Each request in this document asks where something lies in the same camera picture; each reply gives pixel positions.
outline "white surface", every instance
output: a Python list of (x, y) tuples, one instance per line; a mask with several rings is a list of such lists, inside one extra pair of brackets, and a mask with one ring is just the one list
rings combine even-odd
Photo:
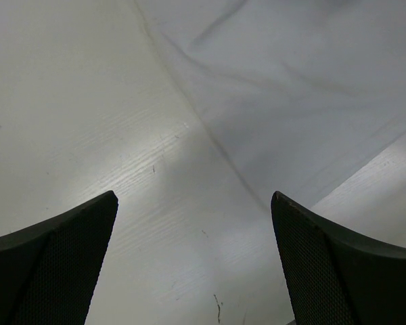
[(263, 201), (315, 204), (406, 132), (406, 0), (137, 2)]
[[(0, 2), (0, 235), (113, 189), (87, 324), (217, 324), (216, 295), (224, 325), (284, 325), (269, 212), (154, 53), (121, 0)], [(406, 245), (406, 136), (314, 209)]]

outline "white table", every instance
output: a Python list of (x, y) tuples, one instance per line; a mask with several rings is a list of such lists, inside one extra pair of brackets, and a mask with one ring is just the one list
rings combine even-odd
[[(0, 2), (0, 235), (109, 189), (120, 208), (87, 324), (218, 324), (217, 304), (225, 325), (293, 318), (269, 201), (213, 144), (135, 9)], [(406, 246), (406, 135), (313, 210)]]

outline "cloth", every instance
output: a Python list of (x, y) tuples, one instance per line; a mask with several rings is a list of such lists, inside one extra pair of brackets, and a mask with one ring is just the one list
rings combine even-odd
[(406, 132), (406, 0), (137, 0), (244, 182), (311, 206)]

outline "dark object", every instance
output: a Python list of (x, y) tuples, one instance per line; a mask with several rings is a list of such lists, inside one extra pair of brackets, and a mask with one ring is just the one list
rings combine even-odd
[(406, 248), (353, 232), (279, 192), (271, 208), (298, 325), (406, 325)]
[(117, 206), (107, 192), (0, 237), (0, 325), (85, 323)]

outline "black mark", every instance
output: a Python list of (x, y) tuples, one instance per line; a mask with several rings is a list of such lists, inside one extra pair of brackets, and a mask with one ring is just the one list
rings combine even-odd
[(217, 306), (218, 306), (218, 324), (221, 324), (221, 306), (218, 303), (218, 298), (217, 295), (214, 295), (215, 297), (215, 301), (217, 302)]

